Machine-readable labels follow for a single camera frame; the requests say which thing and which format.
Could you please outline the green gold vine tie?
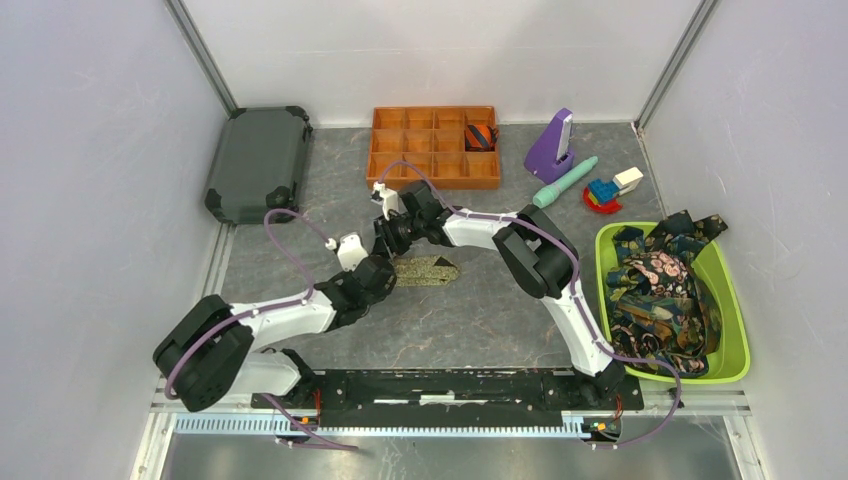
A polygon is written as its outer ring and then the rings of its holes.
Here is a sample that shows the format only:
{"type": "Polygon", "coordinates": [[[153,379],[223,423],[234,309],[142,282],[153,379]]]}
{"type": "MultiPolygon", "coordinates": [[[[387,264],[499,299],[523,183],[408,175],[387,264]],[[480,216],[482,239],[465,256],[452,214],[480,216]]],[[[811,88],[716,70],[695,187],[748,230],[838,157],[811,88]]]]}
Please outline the green gold vine tie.
{"type": "Polygon", "coordinates": [[[443,286],[456,280],[460,268],[441,255],[398,257],[392,260],[397,287],[443,286]]]}

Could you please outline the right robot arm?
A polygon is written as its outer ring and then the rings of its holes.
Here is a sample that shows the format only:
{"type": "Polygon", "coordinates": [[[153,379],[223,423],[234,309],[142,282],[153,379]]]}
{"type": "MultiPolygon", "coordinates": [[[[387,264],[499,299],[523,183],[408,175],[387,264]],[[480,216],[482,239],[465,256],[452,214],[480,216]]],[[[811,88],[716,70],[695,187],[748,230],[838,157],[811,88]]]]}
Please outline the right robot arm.
{"type": "Polygon", "coordinates": [[[497,252],[518,287],[542,302],[565,339],[572,367],[580,376],[580,400],[602,408],[617,396],[624,366],[614,357],[588,306],[576,249],[539,207],[529,204],[501,214],[460,209],[444,205],[424,180],[400,191],[376,182],[372,199],[383,210],[374,222],[375,251],[400,256],[425,239],[445,247],[497,252]]]}

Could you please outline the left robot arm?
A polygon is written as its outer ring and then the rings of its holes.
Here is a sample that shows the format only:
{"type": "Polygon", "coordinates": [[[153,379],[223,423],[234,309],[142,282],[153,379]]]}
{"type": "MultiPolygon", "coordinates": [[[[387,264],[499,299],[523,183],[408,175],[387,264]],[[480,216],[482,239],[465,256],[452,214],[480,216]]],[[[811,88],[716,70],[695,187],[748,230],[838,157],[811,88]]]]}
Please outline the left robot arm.
{"type": "Polygon", "coordinates": [[[297,355],[269,347],[354,324],[389,296],[396,281],[391,261],[370,255],[354,270],[290,297],[238,304],[205,296],[154,350],[165,395],[190,412],[242,394],[271,394],[302,407],[314,394],[309,369],[297,355]]]}

